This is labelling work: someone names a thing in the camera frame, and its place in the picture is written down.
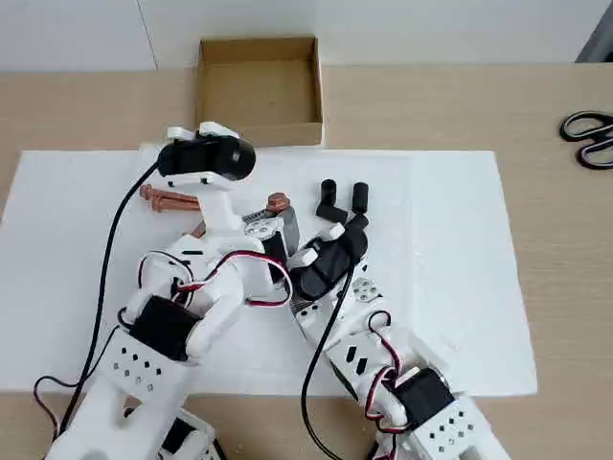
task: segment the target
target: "black cable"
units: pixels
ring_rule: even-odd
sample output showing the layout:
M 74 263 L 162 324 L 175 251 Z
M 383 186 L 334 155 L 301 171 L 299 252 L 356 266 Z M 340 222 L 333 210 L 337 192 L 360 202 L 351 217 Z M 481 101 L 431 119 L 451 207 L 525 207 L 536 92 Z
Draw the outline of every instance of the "black cable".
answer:
M 111 331 L 111 333 L 108 335 L 108 338 L 106 339 L 106 342 L 104 342 L 104 346 L 102 347 L 102 350 L 100 352 L 100 355 L 98 356 L 98 359 L 96 360 L 96 363 L 92 366 L 92 370 L 89 372 L 89 374 L 87 374 L 86 380 L 92 377 L 94 372 L 96 372 L 96 369 L 98 368 L 98 365 L 100 364 L 100 361 L 102 360 L 102 356 L 104 355 L 104 352 L 106 351 L 106 348 L 108 347 L 108 344 L 111 342 L 111 338 L 113 338 L 113 335 L 118 329 L 119 329 L 119 326 L 116 326 Z M 53 435 L 53 441 L 54 441 L 59 435 L 59 433 L 57 432 L 58 426 L 57 426 L 56 415 L 51 411 L 51 409 L 47 406 L 47 404 L 38 395 L 38 385 L 40 385 L 40 383 L 42 383 L 44 380 L 50 380 L 53 383 L 58 384 L 59 386 L 63 386 L 64 388 L 75 388 L 77 384 L 68 383 L 64 380 L 60 380 L 57 377 L 50 376 L 50 375 L 42 376 L 34 384 L 34 391 L 33 391 L 34 400 L 45 411 L 45 414 L 47 414 L 47 416 L 51 420 L 51 423 L 54 425 L 54 435 Z
M 303 390 L 300 394 L 300 407 L 302 409 L 303 414 L 303 422 L 306 427 L 306 431 L 308 431 L 308 435 L 313 440 L 313 442 L 317 445 L 317 447 L 329 458 L 333 460 L 343 460 L 342 457 L 339 457 L 334 452 L 332 452 L 317 436 L 315 430 L 313 429 L 312 424 L 310 423 L 310 419 L 308 417 L 308 408 L 307 408 L 307 392 L 308 385 L 310 384 L 310 380 L 313 377 L 313 371 L 315 371 L 315 366 L 317 365 L 317 361 L 319 361 L 319 357 L 324 350 L 324 346 L 326 345 L 326 341 L 328 340 L 329 333 L 336 322 L 336 318 L 338 317 L 338 313 L 343 306 L 343 302 L 345 297 L 347 296 L 347 292 L 349 291 L 350 286 L 352 285 L 352 277 L 353 271 L 355 269 L 354 264 L 350 264 L 349 270 L 347 270 L 347 278 L 345 279 L 345 284 L 338 294 L 338 301 L 336 302 L 336 306 L 332 311 L 332 315 L 329 318 L 328 324 L 326 325 L 326 329 L 322 334 L 322 338 L 320 338 L 319 343 L 317 344 L 317 348 L 315 349 L 315 354 L 313 355 L 310 364 L 308 365 L 308 370 L 306 371 L 305 381 L 303 382 Z
M 94 330 L 92 332 L 92 340 L 89 345 L 89 352 L 87 353 L 87 359 L 83 364 L 83 369 L 80 373 L 79 381 L 77 382 L 77 386 L 75 388 L 75 392 L 73 393 L 73 397 L 66 408 L 66 412 L 64 413 L 64 417 L 61 420 L 61 424 L 59 426 L 59 434 L 62 434 L 66 431 L 70 419 L 75 411 L 75 406 L 77 405 L 77 401 L 79 400 L 79 396 L 83 390 L 83 385 L 87 380 L 87 375 L 89 373 L 89 368 L 91 366 L 92 360 L 94 359 L 94 353 L 96 351 L 96 344 L 98 342 L 98 335 L 100 334 L 100 325 L 102 322 L 102 307 L 104 304 L 104 288 L 106 286 L 106 272 L 108 271 L 108 263 L 111 257 L 111 249 L 113 247 L 113 240 L 115 239 L 115 232 L 117 231 L 117 225 L 119 224 L 119 219 L 124 212 L 125 206 L 130 201 L 132 196 L 136 193 L 141 185 L 145 183 L 145 181 L 152 175 L 158 167 L 158 160 L 156 160 L 149 168 L 145 171 L 145 173 L 132 185 L 130 190 L 125 194 L 124 199 L 120 203 L 117 208 L 117 212 L 115 213 L 115 217 L 113 218 L 113 222 L 111 223 L 110 230 L 108 231 L 108 240 L 106 241 L 106 249 L 104 250 L 104 260 L 102 261 L 102 271 L 100 275 L 100 289 L 98 292 L 98 307 L 96 309 L 96 319 L 94 320 Z

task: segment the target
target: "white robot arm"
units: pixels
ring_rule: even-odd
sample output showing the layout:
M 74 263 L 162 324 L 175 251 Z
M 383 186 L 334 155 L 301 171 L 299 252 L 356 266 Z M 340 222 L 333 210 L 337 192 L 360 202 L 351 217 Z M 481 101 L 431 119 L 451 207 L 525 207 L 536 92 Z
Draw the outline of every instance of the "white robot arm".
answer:
M 295 318 L 313 346 L 342 301 L 322 350 L 365 417 L 377 424 L 372 458 L 508 460 L 474 401 L 447 386 L 445 363 L 394 323 L 387 300 L 367 275 L 366 246 L 361 228 L 336 224 L 288 266 Z M 350 265 L 356 275 L 339 300 Z
M 291 298 L 284 261 L 266 255 L 285 251 L 284 237 L 275 238 L 284 220 L 259 213 L 245 221 L 227 194 L 229 178 L 253 169 L 253 149 L 217 125 L 197 135 L 175 128 L 170 137 L 159 171 L 169 186 L 197 196 L 207 233 L 143 257 L 139 289 L 120 311 L 124 327 L 112 335 L 79 411 L 46 460 L 224 458 L 213 428 L 182 408 L 200 361 L 242 309 L 281 307 Z M 128 407 L 130 399 L 140 404 Z

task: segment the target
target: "open cardboard box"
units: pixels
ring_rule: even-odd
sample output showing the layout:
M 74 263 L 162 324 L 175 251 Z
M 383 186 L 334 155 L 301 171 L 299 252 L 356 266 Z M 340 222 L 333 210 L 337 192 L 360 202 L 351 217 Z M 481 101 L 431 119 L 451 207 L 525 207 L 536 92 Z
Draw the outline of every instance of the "open cardboard box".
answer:
M 317 38 L 202 40 L 195 121 L 215 121 L 257 147 L 322 141 Z

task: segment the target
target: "black scissors handle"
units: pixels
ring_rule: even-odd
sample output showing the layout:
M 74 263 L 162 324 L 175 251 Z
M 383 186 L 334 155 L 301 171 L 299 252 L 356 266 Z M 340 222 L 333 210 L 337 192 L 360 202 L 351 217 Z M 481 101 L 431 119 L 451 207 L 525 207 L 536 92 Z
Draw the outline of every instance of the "black scissors handle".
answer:
M 587 120 L 595 123 L 595 127 L 574 131 L 572 124 Z M 577 151 L 577 161 L 590 170 L 611 170 L 613 161 L 595 162 L 590 159 L 592 153 L 613 148 L 613 116 L 594 110 L 577 112 L 564 119 L 559 127 L 559 135 L 568 142 L 593 141 Z
M 573 123 L 580 120 L 589 120 L 597 122 L 596 127 L 590 127 L 579 132 L 573 132 L 570 127 Z M 597 143 L 605 137 L 607 133 L 613 134 L 613 116 L 593 110 L 585 110 L 577 112 L 566 118 L 559 127 L 559 135 L 562 139 L 568 142 L 585 141 L 593 139 Z
M 613 170 L 613 161 L 595 162 L 590 160 L 590 155 L 597 151 L 613 148 L 613 137 L 602 137 L 600 140 L 596 139 L 594 144 L 585 146 L 582 149 L 577 150 L 577 161 L 584 168 L 590 170 Z

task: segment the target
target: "red and white wire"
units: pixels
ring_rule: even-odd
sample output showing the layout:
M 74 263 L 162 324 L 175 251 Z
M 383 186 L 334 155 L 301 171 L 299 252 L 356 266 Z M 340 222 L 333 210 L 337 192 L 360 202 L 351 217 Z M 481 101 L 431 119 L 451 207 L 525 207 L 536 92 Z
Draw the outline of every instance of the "red and white wire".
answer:
M 407 429 L 406 425 L 404 426 L 394 426 L 394 425 L 383 426 L 381 424 L 381 422 L 384 419 L 383 414 L 381 414 L 380 412 L 371 411 L 373 403 L 375 402 L 376 390 L 383 383 L 383 381 L 388 381 L 391 386 L 396 387 L 397 385 L 396 381 L 397 381 L 397 378 L 400 377 L 400 372 L 402 369 L 402 363 L 400 361 L 400 356 L 398 352 L 396 351 L 396 349 L 394 348 L 394 346 L 390 342 L 387 341 L 387 339 L 383 336 L 382 333 L 380 333 L 377 329 L 375 329 L 375 327 L 373 327 L 373 319 L 379 314 L 385 314 L 387 316 L 387 319 L 385 322 L 386 326 L 389 326 L 392 323 L 392 315 L 388 311 L 377 310 L 377 311 L 374 311 L 368 318 L 368 329 L 369 331 L 371 331 L 371 333 L 376 334 L 379 340 L 381 340 L 381 344 L 385 347 L 385 349 L 389 352 L 390 356 L 392 357 L 393 365 L 384 366 L 375 374 L 375 378 L 373 379 L 373 383 L 371 383 L 371 387 L 369 389 L 368 396 L 364 404 L 364 416 L 368 420 L 375 421 L 376 428 L 382 433 L 400 434 L 406 431 Z
M 281 271 L 281 273 L 284 276 L 284 280 L 285 280 L 286 296 L 283 300 L 269 301 L 269 300 L 261 300 L 261 299 L 246 299 L 245 303 L 247 305 L 250 305 L 253 307 L 283 307 L 285 304 L 287 304 L 287 302 L 291 300 L 294 294 L 294 291 L 293 291 L 293 286 L 291 284 L 291 278 L 289 277 L 289 273 L 287 272 L 287 269 L 285 268 L 284 264 L 277 259 L 267 256 L 266 254 L 262 254 L 256 251 L 247 251 L 247 250 L 233 251 L 233 252 L 226 254 L 217 263 L 215 268 L 211 271 L 211 273 L 209 273 L 209 275 L 207 275 L 207 277 L 204 280 L 193 281 L 191 283 L 179 285 L 179 287 L 177 288 L 177 293 L 196 292 L 199 289 L 204 288 L 205 286 L 207 286 L 207 284 L 209 284 L 215 278 L 215 276 L 219 272 L 219 269 L 224 264 L 228 263 L 230 260 L 237 258 L 237 257 L 246 257 L 250 259 L 264 261 L 268 265 L 272 265 L 276 267 L 279 271 Z
M 381 340 L 381 344 L 385 347 L 385 349 L 392 356 L 392 361 L 394 362 L 394 368 L 396 369 L 397 377 L 399 377 L 400 371 L 402 370 L 401 369 L 402 366 L 400 363 L 400 356 L 398 355 L 396 349 L 392 346 L 392 344 L 388 342 L 387 339 L 383 336 L 383 334 L 380 333 L 377 329 L 373 327 L 373 319 L 379 314 L 385 314 L 387 316 L 387 320 L 385 322 L 386 326 L 389 326 L 390 324 L 392 324 L 392 315 L 388 311 L 377 310 L 377 311 L 374 311 L 368 318 L 368 329 L 371 331 L 371 333 L 379 337 L 379 340 Z

